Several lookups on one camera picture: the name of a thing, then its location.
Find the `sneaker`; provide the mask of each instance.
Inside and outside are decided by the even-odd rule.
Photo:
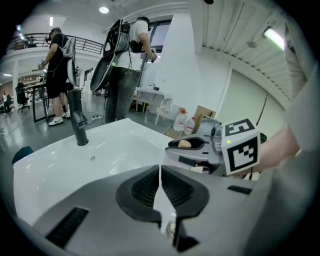
[[[63,118],[70,119],[70,112],[68,111],[68,112],[66,112],[66,113],[63,113],[63,114],[62,114],[62,117],[63,117]]]
[[[62,117],[55,117],[50,123],[48,123],[49,126],[55,126],[58,124],[62,124],[64,121]]]

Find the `floor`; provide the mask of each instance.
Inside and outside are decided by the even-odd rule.
[[[91,121],[92,114],[104,114],[105,98],[95,95],[82,96],[82,111]],[[44,116],[43,104],[35,104],[37,118]],[[174,121],[160,116],[157,125],[155,125],[156,115],[148,113],[147,118],[144,112],[136,112],[131,109],[127,115],[132,121],[153,129],[159,133],[165,134],[173,125]],[[103,125],[104,119],[98,119],[92,122],[87,130]],[[32,106],[30,109],[24,109],[17,113],[12,111],[0,116],[0,193],[4,203],[11,213],[15,214],[13,179],[14,172],[12,159],[17,151],[22,147],[30,146],[33,151],[37,151],[47,145],[62,140],[74,134],[71,121],[65,120],[63,124],[49,127],[45,120],[34,123]]]

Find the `faucet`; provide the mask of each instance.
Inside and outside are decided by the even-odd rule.
[[[70,90],[68,92],[68,100],[70,106],[71,123],[76,138],[76,143],[78,146],[84,146],[89,142],[85,130],[85,128],[88,126],[88,120],[82,113],[81,90]]]

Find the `white sink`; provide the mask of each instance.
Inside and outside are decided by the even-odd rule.
[[[172,140],[128,118],[86,134],[85,146],[78,146],[73,135],[14,164],[14,204],[19,218],[32,226],[50,207],[89,182],[161,165]]]

